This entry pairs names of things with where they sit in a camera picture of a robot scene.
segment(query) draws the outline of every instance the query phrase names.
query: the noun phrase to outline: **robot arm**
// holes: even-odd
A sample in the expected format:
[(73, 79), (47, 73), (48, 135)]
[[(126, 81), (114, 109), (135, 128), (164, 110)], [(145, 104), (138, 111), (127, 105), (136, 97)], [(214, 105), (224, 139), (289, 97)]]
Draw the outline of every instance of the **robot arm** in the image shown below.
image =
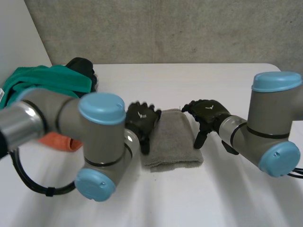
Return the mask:
[(297, 73), (256, 75), (247, 121), (214, 100), (193, 101), (182, 111), (200, 122), (195, 148), (201, 148), (207, 134), (216, 131), (229, 153), (240, 153), (274, 177), (289, 174), (300, 160), (298, 147), (288, 141), (292, 121), (303, 120), (302, 78)]
[[(20, 102), (0, 112), (1, 150), (16, 149), (50, 131), (80, 140), (85, 164), (75, 186), (85, 197), (105, 201), (160, 118), (153, 108), (135, 105), (147, 111), (145, 120), (150, 122), (140, 125), (137, 112), (128, 113), (126, 122), (136, 129), (133, 132), (125, 128), (125, 105), (116, 95), (90, 93), (75, 99), (45, 89), (26, 90)], [(141, 126), (147, 127), (143, 133)]]

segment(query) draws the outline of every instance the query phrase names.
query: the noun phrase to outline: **white table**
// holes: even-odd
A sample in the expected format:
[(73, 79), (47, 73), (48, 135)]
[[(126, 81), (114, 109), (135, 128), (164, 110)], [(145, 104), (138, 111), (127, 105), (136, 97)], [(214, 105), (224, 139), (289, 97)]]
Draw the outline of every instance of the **white table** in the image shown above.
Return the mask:
[[(156, 108), (178, 108), (195, 99), (216, 99), (247, 118), (255, 74), (279, 71), (270, 64), (95, 65), (99, 91)], [(189, 117), (194, 133), (198, 125)], [(291, 141), (303, 150), (303, 124), (295, 122)], [(0, 162), (2, 227), (298, 227), (303, 224), (303, 180), (271, 178), (241, 156), (228, 154), (216, 134), (201, 149), (199, 168), (150, 173), (139, 156), (106, 202), (77, 190), (47, 198), (18, 178), (9, 157)], [(30, 142), (21, 147), (25, 170), (45, 186), (63, 186), (83, 164), (82, 150), (53, 151)]]

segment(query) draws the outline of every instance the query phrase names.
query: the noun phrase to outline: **teal fabric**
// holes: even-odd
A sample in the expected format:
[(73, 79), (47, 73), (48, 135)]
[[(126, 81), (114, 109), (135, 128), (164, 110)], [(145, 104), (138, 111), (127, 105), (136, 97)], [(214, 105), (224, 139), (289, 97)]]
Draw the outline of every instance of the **teal fabric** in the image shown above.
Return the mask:
[[(0, 102), (0, 109), (3, 109), (6, 103), (7, 106), (12, 104), (22, 91), (30, 87), (41, 87), (78, 97), (74, 91), (89, 93), (91, 80), (62, 65), (20, 67), (5, 81), (2, 88), (5, 94)], [(13, 94), (7, 100), (9, 92)]]

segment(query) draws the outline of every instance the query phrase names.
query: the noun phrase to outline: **gray wall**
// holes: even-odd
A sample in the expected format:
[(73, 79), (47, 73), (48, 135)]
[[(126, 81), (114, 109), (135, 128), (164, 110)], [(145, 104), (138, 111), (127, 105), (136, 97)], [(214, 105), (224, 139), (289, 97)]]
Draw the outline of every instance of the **gray wall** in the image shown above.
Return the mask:
[(265, 62), (303, 73), (303, 0), (25, 0), (53, 64)]

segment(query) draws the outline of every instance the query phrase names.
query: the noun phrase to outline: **folded towel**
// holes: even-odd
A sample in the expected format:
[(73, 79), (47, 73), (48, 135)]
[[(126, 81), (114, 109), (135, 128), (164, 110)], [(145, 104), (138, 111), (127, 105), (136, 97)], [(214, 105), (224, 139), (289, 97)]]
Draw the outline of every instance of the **folded towel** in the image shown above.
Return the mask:
[(150, 140), (150, 153), (142, 155), (145, 167), (163, 172), (178, 167), (197, 167), (203, 163), (200, 150), (194, 149), (195, 137), (185, 114), (179, 109), (162, 111)]

